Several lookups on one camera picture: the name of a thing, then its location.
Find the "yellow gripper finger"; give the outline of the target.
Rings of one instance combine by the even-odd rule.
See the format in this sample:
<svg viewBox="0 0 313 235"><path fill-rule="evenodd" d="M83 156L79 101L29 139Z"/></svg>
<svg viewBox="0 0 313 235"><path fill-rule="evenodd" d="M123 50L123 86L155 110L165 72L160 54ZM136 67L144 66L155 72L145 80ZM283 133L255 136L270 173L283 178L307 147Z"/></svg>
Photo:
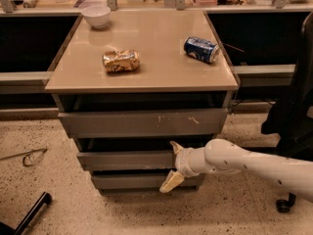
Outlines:
<svg viewBox="0 0 313 235"><path fill-rule="evenodd" d="M179 186L184 179L184 175L179 171L170 170L165 181L161 184L159 191L161 193L168 193Z"/></svg>
<svg viewBox="0 0 313 235"><path fill-rule="evenodd" d="M178 155L183 150L183 147L175 141L171 141L170 145L172 146L175 155Z"/></svg>

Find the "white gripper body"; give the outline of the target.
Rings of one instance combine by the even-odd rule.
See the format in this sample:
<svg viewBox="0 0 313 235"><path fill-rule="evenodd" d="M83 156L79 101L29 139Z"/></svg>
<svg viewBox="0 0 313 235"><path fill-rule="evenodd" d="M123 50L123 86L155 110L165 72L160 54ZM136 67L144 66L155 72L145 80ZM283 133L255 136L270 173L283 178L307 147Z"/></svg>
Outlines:
<svg viewBox="0 0 313 235"><path fill-rule="evenodd" d="M189 158L192 154L192 148L179 148L174 152L176 155L175 167L176 170L184 177L198 176L198 172L194 172L189 164Z"/></svg>

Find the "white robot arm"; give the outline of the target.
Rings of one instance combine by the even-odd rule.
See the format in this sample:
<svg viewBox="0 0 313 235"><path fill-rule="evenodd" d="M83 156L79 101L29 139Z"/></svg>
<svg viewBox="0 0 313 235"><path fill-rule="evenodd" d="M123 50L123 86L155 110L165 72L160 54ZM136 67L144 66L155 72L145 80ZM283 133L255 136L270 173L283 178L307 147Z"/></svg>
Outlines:
<svg viewBox="0 0 313 235"><path fill-rule="evenodd" d="M212 139L201 148L184 148L171 141L176 155L159 191L168 193L187 177L200 174L228 174L247 171L289 193L313 201L313 163L246 150L224 139Z"/></svg>

